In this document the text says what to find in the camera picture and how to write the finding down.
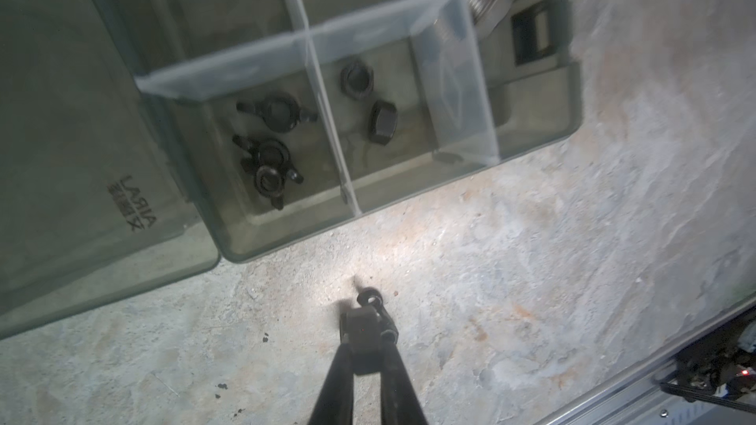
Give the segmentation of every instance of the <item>gray countertop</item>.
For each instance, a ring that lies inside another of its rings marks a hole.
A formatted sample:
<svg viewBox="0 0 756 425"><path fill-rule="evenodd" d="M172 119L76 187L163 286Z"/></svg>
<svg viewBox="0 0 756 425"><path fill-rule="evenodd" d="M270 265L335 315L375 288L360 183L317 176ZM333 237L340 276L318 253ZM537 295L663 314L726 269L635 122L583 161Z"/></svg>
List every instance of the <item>gray countertop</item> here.
<svg viewBox="0 0 756 425"><path fill-rule="evenodd" d="M525 425L751 293L756 0L573 1L570 139L3 340L0 422L304 424L372 285L430 423Z"/></svg>

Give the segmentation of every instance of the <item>marble surface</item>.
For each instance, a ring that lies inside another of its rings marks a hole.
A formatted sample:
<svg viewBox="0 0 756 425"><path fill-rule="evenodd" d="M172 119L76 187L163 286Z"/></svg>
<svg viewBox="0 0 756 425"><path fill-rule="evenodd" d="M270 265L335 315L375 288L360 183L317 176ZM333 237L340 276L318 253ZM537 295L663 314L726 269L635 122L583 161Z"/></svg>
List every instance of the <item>marble surface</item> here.
<svg viewBox="0 0 756 425"><path fill-rule="evenodd" d="M570 139L3 340L0 423L306 423L373 285L430 423L525 425L752 293L756 0L573 1Z"/></svg>

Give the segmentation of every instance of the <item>hex nut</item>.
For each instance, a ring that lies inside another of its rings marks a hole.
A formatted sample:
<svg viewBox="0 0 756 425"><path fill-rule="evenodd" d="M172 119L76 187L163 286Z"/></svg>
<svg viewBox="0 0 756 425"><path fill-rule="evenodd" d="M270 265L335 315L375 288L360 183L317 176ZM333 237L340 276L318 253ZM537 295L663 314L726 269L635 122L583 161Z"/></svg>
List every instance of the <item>hex nut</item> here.
<svg viewBox="0 0 756 425"><path fill-rule="evenodd" d="M373 68L356 59L341 71L341 90L354 100L364 100L373 93Z"/></svg>
<svg viewBox="0 0 756 425"><path fill-rule="evenodd" d="M368 139L379 145L387 145L394 137L397 121L396 106L391 102L379 100L373 105L370 128L367 131Z"/></svg>

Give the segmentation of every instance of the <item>dark stain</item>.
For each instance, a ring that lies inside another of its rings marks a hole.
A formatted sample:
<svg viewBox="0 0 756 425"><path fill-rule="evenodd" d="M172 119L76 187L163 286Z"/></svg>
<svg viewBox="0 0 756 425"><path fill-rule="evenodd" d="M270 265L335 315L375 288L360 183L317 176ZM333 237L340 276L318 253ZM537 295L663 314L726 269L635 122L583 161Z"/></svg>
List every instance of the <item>dark stain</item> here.
<svg viewBox="0 0 756 425"><path fill-rule="evenodd" d="M486 341L488 339L488 334L483 330L483 327L478 324L478 321L475 318L470 318L470 323L475 327L476 335L473 337L475 341L481 342Z"/></svg>

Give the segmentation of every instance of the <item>scratch on surface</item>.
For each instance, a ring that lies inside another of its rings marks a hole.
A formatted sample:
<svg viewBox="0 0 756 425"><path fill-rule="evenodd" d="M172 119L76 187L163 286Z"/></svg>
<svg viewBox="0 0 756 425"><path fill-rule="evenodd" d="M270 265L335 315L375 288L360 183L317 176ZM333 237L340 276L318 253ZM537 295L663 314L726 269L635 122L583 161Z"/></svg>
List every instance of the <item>scratch on surface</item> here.
<svg viewBox="0 0 756 425"><path fill-rule="evenodd" d="M160 381L161 384L163 384L165 387L167 387L168 389L170 389L171 392L173 392L176 395L176 397L179 397L178 392L176 392L175 390L173 390L173 388L171 386L169 386L168 384L166 384L165 382L163 382L163 380L160 379L159 377L157 377L155 373L150 373L150 374L152 374L153 376L155 376L156 380Z"/></svg>

